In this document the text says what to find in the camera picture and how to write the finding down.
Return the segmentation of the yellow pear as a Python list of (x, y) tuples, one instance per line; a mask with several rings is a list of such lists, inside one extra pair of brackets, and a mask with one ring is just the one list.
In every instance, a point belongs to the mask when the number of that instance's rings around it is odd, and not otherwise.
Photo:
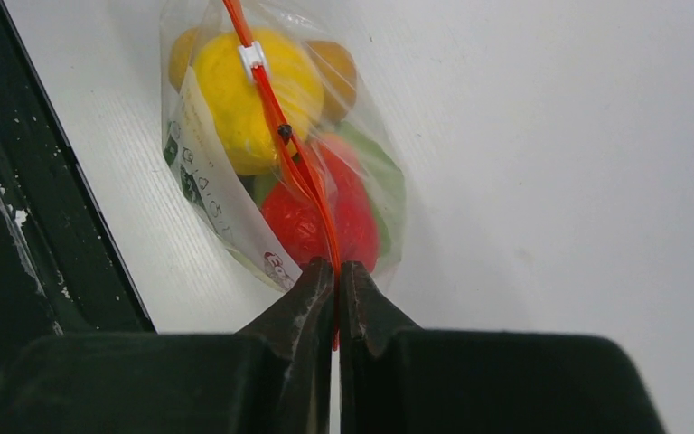
[[(299, 43), (267, 27), (252, 32), (267, 57), (267, 75), (286, 121), (303, 139), (324, 107), (319, 73)], [(201, 48), (193, 69), (233, 169), (238, 175), (262, 175), (277, 166), (277, 148), (239, 46), (235, 33), (222, 33)]]

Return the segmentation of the yellow lemon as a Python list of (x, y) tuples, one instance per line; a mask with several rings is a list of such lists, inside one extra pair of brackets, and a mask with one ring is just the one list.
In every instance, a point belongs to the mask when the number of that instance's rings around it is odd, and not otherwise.
[(352, 55), (337, 42), (311, 40), (305, 47), (324, 81), (323, 117), (339, 123), (357, 99), (359, 76)]

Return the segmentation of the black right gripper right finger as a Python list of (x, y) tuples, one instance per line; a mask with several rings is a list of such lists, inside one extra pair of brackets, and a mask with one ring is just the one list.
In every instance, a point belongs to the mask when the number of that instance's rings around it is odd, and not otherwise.
[(662, 433), (635, 364), (594, 335), (425, 329), (341, 267), (344, 433)]

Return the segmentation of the green round fruit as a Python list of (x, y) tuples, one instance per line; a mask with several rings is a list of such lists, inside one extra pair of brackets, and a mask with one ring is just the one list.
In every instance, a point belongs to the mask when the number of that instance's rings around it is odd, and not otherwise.
[(380, 260), (399, 261), (407, 220), (407, 189), (393, 143), (381, 127), (367, 130), (343, 121), (336, 132), (352, 146), (361, 164), (361, 179), (379, 227)]

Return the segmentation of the yellow bell pepper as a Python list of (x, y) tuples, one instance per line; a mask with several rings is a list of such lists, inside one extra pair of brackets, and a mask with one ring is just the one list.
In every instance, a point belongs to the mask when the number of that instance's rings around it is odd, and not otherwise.
[(176, 92), (181, 90), (200, 29), (192, 27), (181, 33), (173, 43), (168, 58), (168, 80)]

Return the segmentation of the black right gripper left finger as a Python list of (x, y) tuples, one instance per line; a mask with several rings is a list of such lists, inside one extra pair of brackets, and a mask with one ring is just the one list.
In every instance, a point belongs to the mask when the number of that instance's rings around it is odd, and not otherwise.
[(0, 433), (325, 433), (334, 271), (233, 334), (46, 337), (0, 375)]

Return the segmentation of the clear orange zip bag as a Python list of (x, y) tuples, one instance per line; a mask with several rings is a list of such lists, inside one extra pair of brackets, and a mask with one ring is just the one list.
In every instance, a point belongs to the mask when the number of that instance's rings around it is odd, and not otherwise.
[(168, 1), (164, 160), (244, 268), (285, 292), (315, 258), (386, 288), (405, 176), (330, 1)]

